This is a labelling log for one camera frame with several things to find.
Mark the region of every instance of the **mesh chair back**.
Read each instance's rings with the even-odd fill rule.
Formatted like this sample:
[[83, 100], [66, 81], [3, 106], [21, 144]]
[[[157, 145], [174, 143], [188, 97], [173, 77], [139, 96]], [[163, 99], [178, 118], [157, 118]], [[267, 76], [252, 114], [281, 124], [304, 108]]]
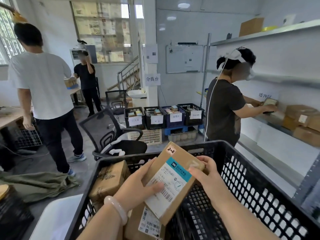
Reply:
[[120, 126], [110, 109], [104, 109], [81, 121], [79, 125], [91, 139], [96, 152], [101, 152], [121, 135]]
[[126, 100], [126, 90], [115, 90], [106, 92], [106, 106], [109, 109], [118, 109], [128, 107], [128, 102]]

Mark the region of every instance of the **white jade bangle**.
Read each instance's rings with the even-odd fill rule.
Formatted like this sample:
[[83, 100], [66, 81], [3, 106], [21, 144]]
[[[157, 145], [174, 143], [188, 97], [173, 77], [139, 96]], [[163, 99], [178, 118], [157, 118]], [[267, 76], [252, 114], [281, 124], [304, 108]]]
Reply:
[[114, 208], [118, 211], [119, 215], [122, 218], [122, 225], [126, 225], [128, 221], [128, 215], [126, 214], [125, 210], [122, 208], [120, 203], [112, 196], [107, 196], [104, 198], [104, 204], [111, 203]]

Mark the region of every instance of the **dark gray t-shirt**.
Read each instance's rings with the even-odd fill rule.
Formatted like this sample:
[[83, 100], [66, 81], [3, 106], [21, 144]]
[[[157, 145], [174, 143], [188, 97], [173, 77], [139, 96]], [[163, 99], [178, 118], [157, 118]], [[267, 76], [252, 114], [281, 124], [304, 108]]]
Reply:
[[74, 67], [74, 72], [78, 74], [80, 81], [81, 81], [81, 89], [89, 89], [89, 88], [95, 88], [97, 87], [96, 83], [96, 70], [94, 69], [94, 65], [90, 64], [93, 73], [90, 74], [88, 71], [88, 66], [87, 64], [77, 64]]
[[214, 79], [208, 88], [207, 93], [207, 116], [209, 118], [207, 136], [209, 140], [224, 140], [235, 146], [240, 137], [240, 118], [234, 113], [242, 109], [246, 101], [239, 88], [227, 80]]

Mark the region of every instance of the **blue and white sneaker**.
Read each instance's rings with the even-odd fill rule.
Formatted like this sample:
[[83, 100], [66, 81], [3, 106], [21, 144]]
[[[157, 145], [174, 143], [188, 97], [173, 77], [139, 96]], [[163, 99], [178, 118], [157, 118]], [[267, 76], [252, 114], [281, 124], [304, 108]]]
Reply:
[[72, 157], [68, 158], [66, 161], [69, 163], [73, 163], [73, 162], [82, 162], [86, 159], [87, 157], [82, 153], [80, 156], [73, 155]]
[[67, 175], [75, 176], [76, 173], [70, 168], [70, 169], [69, 169], [69, 172], [67, 173]]

